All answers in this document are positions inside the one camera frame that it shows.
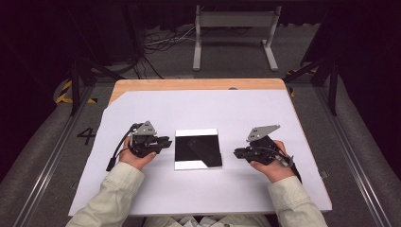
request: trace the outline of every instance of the hand-mounted device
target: hand-mounted device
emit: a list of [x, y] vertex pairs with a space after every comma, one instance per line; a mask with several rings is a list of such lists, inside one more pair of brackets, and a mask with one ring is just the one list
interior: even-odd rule
[[288, 157], [280, 152], [282, 150], [269, 137], [269, 133], [279, 128], [279, 125], [253, 128], [247, 138], [250, 145], [245, 148], [236, 148], [234, 155], [237, 159], [246, 159], [248, 163], [256, 161], [265, 166], [277, 160], [281, 166], [290, 167], [302, 182], [301, 175], [293, 162], [294, 156]]
[[172, 141], [169, 141], [168, 136], [157, 137], [157, 131], [153, 128], [149, 121], [145, 123], [133, 124], [127, 133], [123, 136], [117, 148], [115, 149], [113, 157], [107, 165], [106, 171], [112, 170], [115, 165], [117, 156], [120, 154], [118, 149], [123, 144], [126, 137], [131, 134], [131, 140], [128, 144], [128, 149], [133, 155], [143, 158], [152, 152], [160, 153], [162, 148], [169, 148]]

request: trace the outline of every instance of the white paper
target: white paper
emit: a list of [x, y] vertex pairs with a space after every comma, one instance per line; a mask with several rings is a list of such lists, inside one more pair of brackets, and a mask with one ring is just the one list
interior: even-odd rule
[[[294, 155], [311, 199], [322, 211], [332, 209], [287, 90], [151, 91], [127, 92], [105, 110], [70, 216], [98, 192], [129, 127], [147, 120], [158, 136], [169, 136], [173, 143], [143, 169], [146, 178], [131, 215], [273, 213], [267, 178], [233, 154], [248, 146], [252, 128], [267, 125], [281, 126], [270, 138], [283, 141], [287, 153]], [[223, 167], [175, 171], [178, 129], [218, 129]]]

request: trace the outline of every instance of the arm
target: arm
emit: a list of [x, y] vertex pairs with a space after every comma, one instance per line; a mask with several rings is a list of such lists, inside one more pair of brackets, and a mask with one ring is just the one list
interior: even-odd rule
[[[284, 144], [275, 143], [287, 155]], [[321, 211], [289, 167], [283, 167], [277, 161], [267, 166], [251, 162], [251, 166], [272, 182], [269, 193], [282, 226], [327, 226]]]
[[120, 153], [120, 162], [100, 185], [100, 191], [80, 209], [67, 226], [121, 226], [131, 209], [145, 175], [141, 169], [153, 160], [156, 153], [140, 159], [129, 150]]

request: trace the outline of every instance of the sleeve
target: sleeve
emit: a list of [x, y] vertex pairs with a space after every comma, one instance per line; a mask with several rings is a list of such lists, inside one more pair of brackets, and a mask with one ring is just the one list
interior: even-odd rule
[[298, 178], [288, 177], [269, 185], [275, 212], [283, 227], [327, 226], [321, 211], [309, 198]]
[[66, 226], [121, 226], [144, 178], [138, 169], [118, 163], [102, 182], [100, 191]]

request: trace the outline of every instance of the hand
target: hand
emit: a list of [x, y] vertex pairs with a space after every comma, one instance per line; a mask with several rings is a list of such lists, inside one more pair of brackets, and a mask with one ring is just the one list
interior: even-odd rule
[[[288, 156], [283, 142], [274, 140], [274, 143], [280, 150], [283, 151], [282, 154]], [[281, 164], [277, 160], [274, 160], [267, 166], [256, 161], [252, 161], [251, 166], [254, 167], [256, 170], [258, 170], [259, 172], [265, 174], [272, 183], [278, 182], [290, 176], [295, 176], [291, 168], [281, 166]]]
[[128, 149], [128, 144], [130, 142], [130, 139], [131, 139], [130, 137], [127, 137], [125, 139], [123, 151], [121, 151], [121, 153], [119, 155], [120, 156], [119, 160], [122, 163], [126, 163], [139, 170], [142, 170], [142, 168], [146, 164], [150, 163], [154, 159], [154, 157], [156, 156], [156, 152], [152, 152], [143, 158], [138, 158], [135, 155], [133, 155], [132, 152]]

